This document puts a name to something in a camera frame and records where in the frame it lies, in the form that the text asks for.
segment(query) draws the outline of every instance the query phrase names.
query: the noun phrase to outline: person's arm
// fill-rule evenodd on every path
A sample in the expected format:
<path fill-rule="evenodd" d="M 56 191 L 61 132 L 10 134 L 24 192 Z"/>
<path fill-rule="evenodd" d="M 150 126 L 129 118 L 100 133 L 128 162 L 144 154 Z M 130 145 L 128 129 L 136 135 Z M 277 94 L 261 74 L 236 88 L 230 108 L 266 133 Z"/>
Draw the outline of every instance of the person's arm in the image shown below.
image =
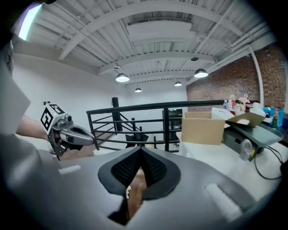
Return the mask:
<path fill-rule="evenodd" d="M 48 140 L 48 136 L 40 121 L 33 120 L 24 115 L 22 121 L 17 129 L 17 134 L 25 137 L 34 137 Z"/>

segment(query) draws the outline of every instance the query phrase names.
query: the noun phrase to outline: white pillar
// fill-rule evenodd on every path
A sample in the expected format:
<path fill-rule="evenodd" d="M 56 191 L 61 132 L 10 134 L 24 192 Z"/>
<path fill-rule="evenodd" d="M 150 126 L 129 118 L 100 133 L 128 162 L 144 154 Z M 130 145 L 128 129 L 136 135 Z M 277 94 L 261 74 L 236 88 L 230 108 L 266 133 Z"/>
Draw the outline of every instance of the white pillar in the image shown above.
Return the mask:
<path fill-rule="evenodd" d="M 255 53 L 252 49 L 251 46 L 249 46 L 255 67 L 256 67 L 256 71 L 257 71 L 257 75 L 258 75 L 258 81 L 259 81 L 259 91 L 260 91 L 260 104 L 262 105 L 262 107 L 264 107 L 264 92 L 263 92 L 263 82 L 262 82 L 262 76 L 261 76 L 261 72 L 260 72 L 260 67 L 257 61 L 257 58 L 255 56 Z"/>

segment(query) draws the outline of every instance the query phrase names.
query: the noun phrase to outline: pendant light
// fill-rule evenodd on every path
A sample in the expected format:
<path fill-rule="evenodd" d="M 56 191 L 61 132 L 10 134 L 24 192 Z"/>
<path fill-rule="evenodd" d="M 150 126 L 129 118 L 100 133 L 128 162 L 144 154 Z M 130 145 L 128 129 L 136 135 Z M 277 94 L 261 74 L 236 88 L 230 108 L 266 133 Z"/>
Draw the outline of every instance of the pendant light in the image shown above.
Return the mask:
<path fill-rule="evenodd" d="M 138 85 L 137 85 L 137 88 L 135 89 L 135 92 L 136 92 L 136 93 L 140 93 L 140 92 L 142 92 L 142 89 L 139 88 Z"/>
<path fill-rule="evenodd" d="M 117 82 L 127 82 L 129 80 L 130 80 L 130 78 L 128 77 L 128 75 L 127 74 L 123 74 L 123 73 L 118 74 L 117 77 L 116 77 L 116 81 Z"/>
<path fill-rule="evenodd" d="M 194 77 L 196 78 L 202 78 L 202 77 L 207 77 L 208 73 L 206 72 L 205 69 L 197 69 L 195 72 Z"/>
<path fill-rule="evenodd" d="M 174 84 L 175 86 L 181 86 L 182 85 L 182 83 L 181 82 L 179 82 L 179 81 L 176 81 L 176 83 Z"/>

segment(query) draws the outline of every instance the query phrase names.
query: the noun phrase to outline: black cable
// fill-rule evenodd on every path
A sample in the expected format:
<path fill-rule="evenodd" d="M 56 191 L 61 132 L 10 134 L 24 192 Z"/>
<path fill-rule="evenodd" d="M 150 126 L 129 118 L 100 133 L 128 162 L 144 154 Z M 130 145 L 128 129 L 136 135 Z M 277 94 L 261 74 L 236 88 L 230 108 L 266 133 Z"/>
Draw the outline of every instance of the black cable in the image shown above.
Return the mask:
<path fill-rule="evenodd" d="M 272 147 L 265 147 L 265 149 L 269 149 L 269 150 L 277 157 L 277 159 L 279 160 L 279 162 L 281 163 L 281 165 L 283 164 L 283 162 L 280 160 L 280 158 L 274 153 L 273 150 L 275 150 L 275 149 L 273 149 Z M 275 178 L 267 178 L 267 177 L 263 176 L 263 175 L 259 172 L 259 170 L 258 170 L 258 168 L 257 168 L 257 165 L 256 165 L 256 157 L 257 157 L 257 155 L 254 157 L 255 169 L 256 169 L 256 171 L 258 172 L 258 174 L 259 174 L 262 178 L 264 178 L 264 179 L 266 179 L 266 180 L 277 180 L 277 179 L 280 179 L 280 178 L 282 177 L 282 175 L 279 176 L 279 177 L 275 177 Z"/>
<path fill-rule="evenodd" d="M 282 159 L 280 159 L 279 156 L 277 156 L 272 149 L 267 148 L 267 147 L 266 147 L 265 149 L 269 149 L 269 150 L 275 155 L 275 157 L 277 157 L 278 161 L 279 161 L 281 164 L 283 164 Z"/>
<path fill-rule="evenodd" d="M 281 163 L 284 163 L 284 162 L 283 162 L 283 159 L 282 159 L 282 155 L 281 155 L 276 149 L 272 148 L 271 146 L 268 146 L 268 148 L 269 148 L 270 150 L 274 150 L 275 152 L 277 152 L 277 153 L 280 155 Z"/>

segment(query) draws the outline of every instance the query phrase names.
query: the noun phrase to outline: white wall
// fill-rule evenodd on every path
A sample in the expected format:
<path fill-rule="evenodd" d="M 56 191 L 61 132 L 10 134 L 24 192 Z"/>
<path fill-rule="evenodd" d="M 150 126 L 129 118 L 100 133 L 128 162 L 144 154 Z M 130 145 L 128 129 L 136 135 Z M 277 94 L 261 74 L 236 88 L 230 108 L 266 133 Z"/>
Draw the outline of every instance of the white wall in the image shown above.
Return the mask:
<path fill-rule="evenodd" d="M 119 106 L 128 105 L 123 87 L 91 73 L 24 55 L 15 55 L 14 65 L 13 79 L 31 101 L 25 114 L 33 119 L 40 120 L 43 101 L 51 101 L 71 114 L 75 124 L 90 130 L 86 111 L 112 107 L 112 97 L 119 98 Z"/>
<path fill-rule="evenodd" d="M 185 82 L 182 82 L 182 86 L 174 86 L 172 80 L 150 81 L 140 83 L 138 86 L 143 90 L 140 93 L 136 93 L 136 84 L 131 84 L 126 87 L 126 95 L 130 99 L 131 105 L 141 105 L 160 102 L 180 102 L 187 100 Z M 187 107 L 183 107 L 183 112 L 187 111 Z M 135 117 L 135 120 L 145 119 L 162 119 L 162 110 L 146 110 L 146 111 L 132 111 L 126 112 L 124 115 L 131 119 Z M 150 123 L 137 123 L 137 126 L 142 126 L 145 131 L 163 130 L 162 122 L 150 122 Z M 157 140 L 163 140 L 163 135 L 157 135 Z"/>

